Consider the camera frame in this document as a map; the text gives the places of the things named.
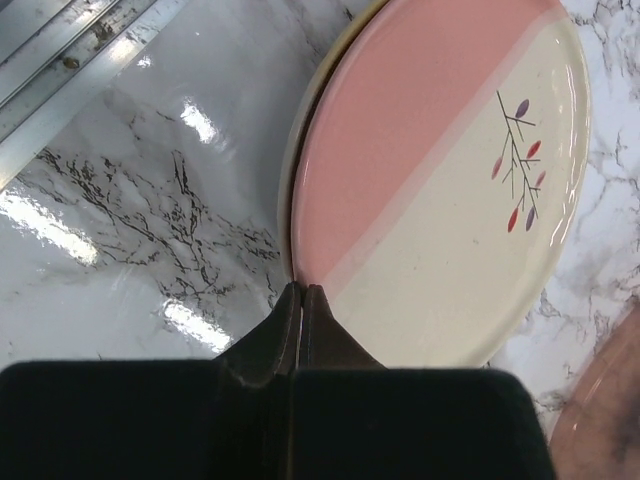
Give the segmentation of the pink cream ceramic plate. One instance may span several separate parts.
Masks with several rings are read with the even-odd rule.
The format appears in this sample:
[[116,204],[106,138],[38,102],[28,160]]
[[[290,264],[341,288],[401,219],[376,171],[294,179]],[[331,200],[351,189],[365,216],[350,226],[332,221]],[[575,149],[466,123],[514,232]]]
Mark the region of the pink cream ceramic plate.
[[291,129],[285,271],[384,366],[479,366],[558,262],[590,119],[560,2],[375,1]]

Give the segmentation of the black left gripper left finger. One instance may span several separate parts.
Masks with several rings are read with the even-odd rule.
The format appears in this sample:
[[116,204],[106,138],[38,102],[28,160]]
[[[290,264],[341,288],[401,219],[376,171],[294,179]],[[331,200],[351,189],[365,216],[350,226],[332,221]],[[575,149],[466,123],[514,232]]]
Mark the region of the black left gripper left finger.
[[2,478],[205,478],[229,357],[5,368]]

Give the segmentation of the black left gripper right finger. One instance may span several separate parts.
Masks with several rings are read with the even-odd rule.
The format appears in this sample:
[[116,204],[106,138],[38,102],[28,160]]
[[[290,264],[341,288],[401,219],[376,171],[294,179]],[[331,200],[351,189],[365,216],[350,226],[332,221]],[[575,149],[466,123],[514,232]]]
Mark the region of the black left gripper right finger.
[[493,369],[385,369],[304,296],[294,375],[297,479],[552,479],[533,401]]

